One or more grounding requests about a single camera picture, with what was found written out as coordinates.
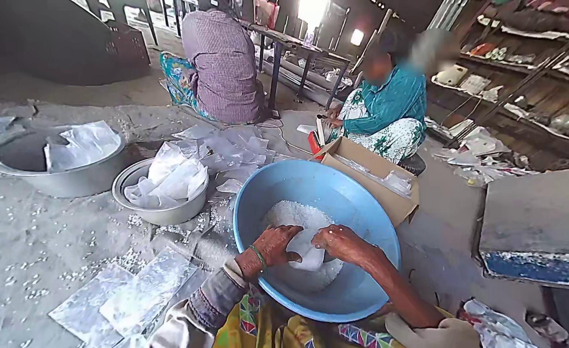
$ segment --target bangle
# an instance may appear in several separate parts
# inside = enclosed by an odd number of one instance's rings
[[[258,259],[261,260],[261,265],[263,265],[263,269],[261,270],[261,273],[263,273],[263,271],[265,269],[267,269],[267,264],[265,263],[265,259],[263,258],[263,256],[261,255],[261,253],[258,252],[258,250],[254,247],[254,245],[250,245],[250,248],[254,250],[254,252],[257,254]]]

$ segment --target white granules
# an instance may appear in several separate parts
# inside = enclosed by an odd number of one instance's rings
[[[280,280],[285,281],[291,288],[300,292],[318,292],[325,289],[338,275],[342,269],[343,262],[335,259],[328,263],[323,263],[323,250],[315,249],[310,243],[312,237],[318,230],[333,224],[324,212],[311,206],[304,206],[297,202],[280,201],[276,203],[263,218],[264,227],[280,225],[296,225],[304,227],[304,231],[299,232],[296,239],[289,243],[288,251],[297,242],[295,251],[304,258],[304,268],[314,269],[306,271],[299,268],[300,265],[289,263],[282,266],[273,267],[270,270]]]

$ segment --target metal basin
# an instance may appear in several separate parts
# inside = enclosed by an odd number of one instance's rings
[[[134,210],[140,217],[145,219],[145,221],[154,225],[179,225],[194,218],[203,209],[205,201],[207,200],[209,177],[207,177],[207,180],[203,183],[201,193],[198,194],[198,196],[190,201],[181,202],[177,207],[147,209],[134,205],[127,200],[124,189],[128,186],[136,185],[140,177],[146,177],[152,162],[153,159],[142,160],[122,171],[112,183],[112,196],[119,204]]]
[[[77,198],[108,191],[113,180],[128,165],[121,142],[108,157],[60,173],[46,171],[46,137],[57,136],[71,126],[56,126],[14,134],[0,143],[0,172],[26,180],[42,193],[57,198]]]

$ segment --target teal shirt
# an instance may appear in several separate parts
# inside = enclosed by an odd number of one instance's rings
[[[401,118],[414,118],[426,130],[426,77],[400,64],[380,87],[364,81],[362,98],[366,117],[344,120],[345,134],[374,134]]]

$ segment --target wrinkled hand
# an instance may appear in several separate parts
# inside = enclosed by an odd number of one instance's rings
[[[286,251],[290,240],[302,231],[302,226],[278,226],[267,228],[253,243],[261,253],[268,267],[282,265],[289,261],[302,262],[302,257],[293,251]]]
[[[342,127],[343,121],[342,120],[337,120],[337,119],[332,119],[332,118],[328,118],[325,120],[325,122],[327,122],[327,124],[329,125],[330,128],[338,128],[338,127]]]
[[[368,262],[387,259],[383,250],[361,239],[344,225],[330,225],[319,230],[311,241],[316,248],[325,249],[344,262],[364,267]]]
[[[342,110],[342,104],[338,104],[327,111],[327,117],[332,120],[335,120],[338,117],[338,115],[340,115],[341,110]]]
[[[302,231],[302,226],[268,227],[252,244],[261,254],[268,267],[282,265],[288,261],[302,262],[302,257],[293,251],[286,251],[286,247],[293,237]],[[242,269],[244,278],[253,278],[263,269],[261,259],[256,252],[248,248],[235,258]]]

